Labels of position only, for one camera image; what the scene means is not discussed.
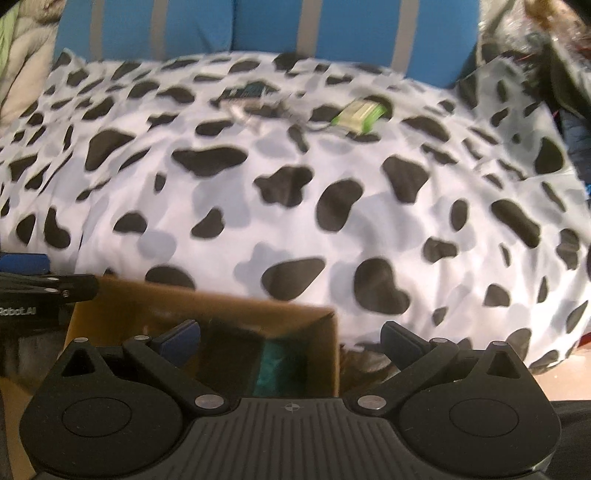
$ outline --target pillow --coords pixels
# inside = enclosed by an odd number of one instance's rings
[[[463,73],[479,0],[236,0],[234,50],[392,67],[438,87]]]
[[[233,0],[68,0],[54,56],[64,48],[88,61],[227,51],[232,24]]]

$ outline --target cow print fabric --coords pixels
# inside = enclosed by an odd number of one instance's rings
[[[349,347],[394,319],[540,369],[590,311],[591,224],[543,104],[508,59],[456,90],[367,65],[233,53],[85,63],[64,52],[0,140],[0,241],[57,273],[330,304]],[[370,98],[366,135],[254,131],[215,100],[262,81],[322,126]]]

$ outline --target crosshair symbol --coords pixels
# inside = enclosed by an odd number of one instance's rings
[[[295,411],[298,411],[299,409],[301,409],[301,407],[297,403],[288,403],[283,408],[286,409],[287,411],[292,412],[292,413],[294,413]]]

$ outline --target cardboard box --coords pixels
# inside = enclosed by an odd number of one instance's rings
[[[76,337],[87,337],[95,346],[120,345],[134,335],[158,336],[186,319],[211,318],[269,339],[295,337],[305,341],[306,396],[338,395],[337,321],[328,307],[243,299],[103,277],[97,297],[76,304],[66,344]]]

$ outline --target blue plastic part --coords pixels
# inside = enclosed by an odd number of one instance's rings
[[[49,257],[44,254],[0,253],[0,272],[18,275],[45,275],[49,270]]]
[[[150,342],[150,348],[175,367],[182,367],[197,353],[201,328],[195,320],[185,320]]]

